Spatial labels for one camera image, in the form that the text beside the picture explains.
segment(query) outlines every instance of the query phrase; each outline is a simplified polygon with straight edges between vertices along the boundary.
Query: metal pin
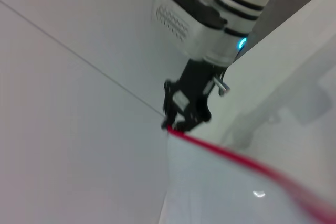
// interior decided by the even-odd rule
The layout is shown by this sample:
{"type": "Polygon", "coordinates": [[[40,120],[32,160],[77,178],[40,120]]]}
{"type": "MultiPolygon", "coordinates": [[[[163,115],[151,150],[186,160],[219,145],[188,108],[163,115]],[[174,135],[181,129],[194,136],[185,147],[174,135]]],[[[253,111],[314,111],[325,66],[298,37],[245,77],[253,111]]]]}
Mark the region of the metal pin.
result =
{"type": "Polygon", "coordinates": [[[212,80],[214,81],[214,83],[219,87],[219,95],[222,97],[224,96],[227,92],[230,91],[230,88],[228,85],[226,85],[220,77],[218,76],[214,76],[212,78],[212,80]]]}

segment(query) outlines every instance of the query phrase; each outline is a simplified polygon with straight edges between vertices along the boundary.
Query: white table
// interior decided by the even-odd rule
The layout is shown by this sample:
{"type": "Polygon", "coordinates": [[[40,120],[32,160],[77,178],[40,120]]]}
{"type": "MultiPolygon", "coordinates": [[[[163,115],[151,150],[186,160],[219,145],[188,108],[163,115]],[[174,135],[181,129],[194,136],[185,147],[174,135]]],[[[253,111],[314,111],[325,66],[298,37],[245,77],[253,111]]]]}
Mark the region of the white table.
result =
{"type": "Polygon", "coordinates": [[[0,4],[0,222],[156,224],[161,116],[0,4]]]}
{"type": "Polygon", "coordinates": [[[162,113],[187,62],[150,25],[152,0],[1,0],[162,113]]]}

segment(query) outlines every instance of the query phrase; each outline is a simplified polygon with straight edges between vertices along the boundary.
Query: white wall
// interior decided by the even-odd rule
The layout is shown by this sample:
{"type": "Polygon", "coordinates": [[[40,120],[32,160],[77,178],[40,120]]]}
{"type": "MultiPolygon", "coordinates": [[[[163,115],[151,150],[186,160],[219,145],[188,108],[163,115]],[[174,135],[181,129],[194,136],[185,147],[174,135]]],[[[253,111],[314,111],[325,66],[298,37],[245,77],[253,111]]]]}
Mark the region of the white wall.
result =
{"type": "Polygon", "coordinates": [[[336,202],[336,0],[312,0],[234,63],[193,133],[336,202]]]}

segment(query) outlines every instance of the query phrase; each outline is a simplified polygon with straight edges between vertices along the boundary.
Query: clear plastic bag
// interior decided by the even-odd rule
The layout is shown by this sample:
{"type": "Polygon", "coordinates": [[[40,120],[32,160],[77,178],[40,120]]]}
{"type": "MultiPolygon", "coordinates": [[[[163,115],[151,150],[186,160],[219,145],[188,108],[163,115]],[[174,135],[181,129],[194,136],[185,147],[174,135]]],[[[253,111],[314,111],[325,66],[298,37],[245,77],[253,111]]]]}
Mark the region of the clear plastic bag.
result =
{"type": "Polygon", "coordinates": [[[336,223],[332,205],[284,175],[169,131],[171,185],[160,224],[336,223]]]}

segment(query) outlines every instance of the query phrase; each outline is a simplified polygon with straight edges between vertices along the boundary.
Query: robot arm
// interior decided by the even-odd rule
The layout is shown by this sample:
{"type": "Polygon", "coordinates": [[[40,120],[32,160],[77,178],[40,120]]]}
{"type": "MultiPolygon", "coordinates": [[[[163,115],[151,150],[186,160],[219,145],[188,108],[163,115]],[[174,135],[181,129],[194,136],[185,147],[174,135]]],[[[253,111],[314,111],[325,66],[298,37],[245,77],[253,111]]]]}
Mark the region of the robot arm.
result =
{"type": "Polygon", "coordinates": [[[162,127],[189,131],[211,119],[207,99],[222,81],[268,0],[154,0],[152,20],[190,59],[176,82],[166,81],[162,127]]]}

